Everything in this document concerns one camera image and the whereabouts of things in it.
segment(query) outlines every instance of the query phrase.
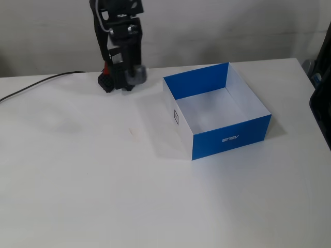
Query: red component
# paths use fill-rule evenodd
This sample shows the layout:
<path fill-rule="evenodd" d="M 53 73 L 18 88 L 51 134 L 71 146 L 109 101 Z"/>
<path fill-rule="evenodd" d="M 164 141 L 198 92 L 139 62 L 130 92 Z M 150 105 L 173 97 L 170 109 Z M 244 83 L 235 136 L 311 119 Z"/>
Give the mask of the red component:
<path fill-rule="evenodd" d="M 104 63 L 103 74 L 104 74 L 104 75 L 109 75 L 108 66 L 107 66 L 107 63 L 106 63 L 106 62 Z"/>

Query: blue box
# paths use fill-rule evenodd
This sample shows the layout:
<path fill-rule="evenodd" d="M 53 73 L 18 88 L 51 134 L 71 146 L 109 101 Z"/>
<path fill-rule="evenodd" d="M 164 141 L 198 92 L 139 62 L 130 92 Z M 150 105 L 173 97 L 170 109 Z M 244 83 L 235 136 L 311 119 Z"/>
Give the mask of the blue box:
<path fill-rule="evenodd" d="M 271 114 L 231 63 L 167 76 L 163 91 L 192 160 L 265 138 Z"/>

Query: white cable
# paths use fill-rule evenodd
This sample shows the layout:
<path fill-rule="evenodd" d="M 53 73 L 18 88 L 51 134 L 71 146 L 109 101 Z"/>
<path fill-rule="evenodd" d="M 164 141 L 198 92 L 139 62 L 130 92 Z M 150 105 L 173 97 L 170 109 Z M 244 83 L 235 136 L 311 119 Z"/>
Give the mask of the white cable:
<path fill-rule="evenodd" d="M 100 24 L 100 27 L 103 31 L 105 32 L 110 32 L 110 29 L 106 30 L 103 26 L 103 22 L 102 22 L 102 19 L 101 19 L 101 16 L 100 16 L 100 13 L 99 13 L 99 0 L 95 0 L 95 12 L 97 14 L 97 17 L 98 17 L 98 20 L 99 20 L 99 24 Z"/>

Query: white table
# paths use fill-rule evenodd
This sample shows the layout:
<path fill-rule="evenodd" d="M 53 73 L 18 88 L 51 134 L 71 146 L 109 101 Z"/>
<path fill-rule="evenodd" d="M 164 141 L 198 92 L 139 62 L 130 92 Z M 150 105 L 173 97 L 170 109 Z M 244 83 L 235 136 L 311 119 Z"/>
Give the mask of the white table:
<path fill-rule="evenodd" d="M 150 69 L 132 92 L 64 76 L 0 104 L 0 247 L 331 247 L 331 152 L 296 59 L 235 63 L 266 140 L 191 162 Z M 45 76 L 0 79 L 0 97 Z"/>

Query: printed logo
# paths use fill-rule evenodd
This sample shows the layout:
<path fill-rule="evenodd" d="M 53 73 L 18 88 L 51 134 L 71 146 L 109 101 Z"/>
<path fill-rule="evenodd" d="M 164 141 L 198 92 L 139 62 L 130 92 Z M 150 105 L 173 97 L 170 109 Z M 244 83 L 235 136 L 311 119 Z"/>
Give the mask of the printed logo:
<path fill-rule="evenodd" d="M 179 125 L 179 124 L 178 124 L 178 115 L 177 115 L 176 110 L 174 110 L 174 117 L 175 117 L 175 120 L 176 120 L 176 122 L 177 122 L 177 125 Z"/>
<path fill-rule="evenodd" d="M 225 141 L 230 141 L 230 140 L 235 140 L 236 138 L 238 138 L 239 137 L 239 135 L 237 135 L 237 136 L 233 136 L 233 137 L 230 137 L 230 138 L 224 138 L 223 140 L 222 140 L 222 142 L 225 142 Z"/>

